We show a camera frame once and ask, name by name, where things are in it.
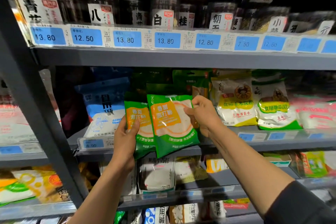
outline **black sleeve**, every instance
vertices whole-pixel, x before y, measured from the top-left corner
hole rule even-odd
[[[265,224],[335,224],[336,213],[297,181],[290,183],[265,215]]]

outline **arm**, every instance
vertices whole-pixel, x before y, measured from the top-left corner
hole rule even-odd
[[[197,96],[192,103],[195,107],[186,107],[184,111],[195,116],[201,133],[213,141],[258,213],[264,216],[279,194],[294,179],[265,160],[228,129],[218,117],[210,100]]]
[[[113,224],[122,188],[135,165],[135,136],[140,126],[136,120],[126,133],[125,125],[124,116],[115,131],[112,160],[68,224]]]

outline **metal shelf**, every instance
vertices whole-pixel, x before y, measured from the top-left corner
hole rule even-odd
[[[335,69],[333,54],[285,52],[222,52],[120,48],[35,47],[41,65],[216,67],[250,69]]]
[[[76,210],[71,201],[41,204],[37,199],[32,199],[0,207],[0,221],[41,217],[52,218],[70,215],[75,213]]]
[[[336,131],[335,130],[325,130],[330,134],[327,138],[309,138],[309,133],[306,131],[299,130],[294,139],[281,139],[281,140],[267,140],[271,131],[261,131],[257,126],[246,126],[246,127],[229,127],[236,134],[238,133],[263,133],[265,134],[265,141],[251,141],[247,142],[256,151],[279,151],[279,150],[296,150],[296,149],[315,149],[315,148],[333,148],[336,147]],[[81,131],[75,133],[68,139],[69,145],[72,149],[76,149],[77,139],[84,136],[87,127]],[[193,156],[193,155],[204,155],[204,154],[216,154],[218,150],[209,138],[205,138],[200,135],[200,145],[187,147],[178,151],[175,151],[167,156],[177,157],[177,156]],[[89,150],[89,151],[77,151],[75,157],[78,162],[108,162],[111,160],[113,155],[113,149],[107,150]],[[155,158],[156,153],[151,152],[147,157]]]
[[[309,190],[336,186],[336,178],[334,177],[298,179],[297,174],[289,167],[281,169]],[[203,181],[183,184],[185,189],[182,190],[178,190],[181,186],[177,186],[177,190],[166,193],[145,195],[145,197],[143,194],[124,197],[121,199],[118,210],[127,211],[163,205],[182,205],[248,197],[230,170],[208,175],[209,178]]]
[[[44,166],[49,163],[44,152],[0,155],[0,168]]]

